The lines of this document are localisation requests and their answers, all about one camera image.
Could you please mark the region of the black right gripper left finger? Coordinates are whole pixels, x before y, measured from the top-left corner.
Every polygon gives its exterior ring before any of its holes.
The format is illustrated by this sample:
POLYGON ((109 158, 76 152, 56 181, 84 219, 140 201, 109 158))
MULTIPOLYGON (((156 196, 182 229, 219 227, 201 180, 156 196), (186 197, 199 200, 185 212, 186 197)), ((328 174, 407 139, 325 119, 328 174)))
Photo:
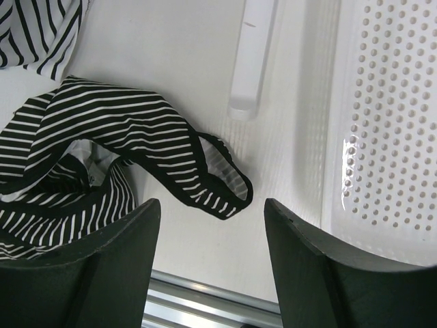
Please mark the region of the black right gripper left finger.
POLYGON ((160 230, 150 199, 82 239, 1 263, 2 327, 140 327, 160 230))

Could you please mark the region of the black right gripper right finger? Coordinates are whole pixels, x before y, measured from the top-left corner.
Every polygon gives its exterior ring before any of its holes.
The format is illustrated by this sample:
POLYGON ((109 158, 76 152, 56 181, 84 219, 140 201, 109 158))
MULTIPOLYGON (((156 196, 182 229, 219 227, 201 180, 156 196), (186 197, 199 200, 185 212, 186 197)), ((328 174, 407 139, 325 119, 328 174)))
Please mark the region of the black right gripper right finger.
POLYGON ((389 260, 264 205, 284 327, 435 327, 436 267, 389 260))

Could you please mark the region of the black white striped tank top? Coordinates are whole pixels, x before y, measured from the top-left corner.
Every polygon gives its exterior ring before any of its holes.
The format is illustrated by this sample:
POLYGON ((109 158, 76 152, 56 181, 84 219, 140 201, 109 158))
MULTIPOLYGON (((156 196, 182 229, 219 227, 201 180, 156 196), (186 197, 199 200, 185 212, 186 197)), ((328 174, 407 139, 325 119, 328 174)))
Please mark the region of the black white striped tank top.
POLYGON ((132 164, 221 220, 253 199, 226 145, 161 95, 69 76, 1 131, 1 260, 37 258, 132 212, 132 164))

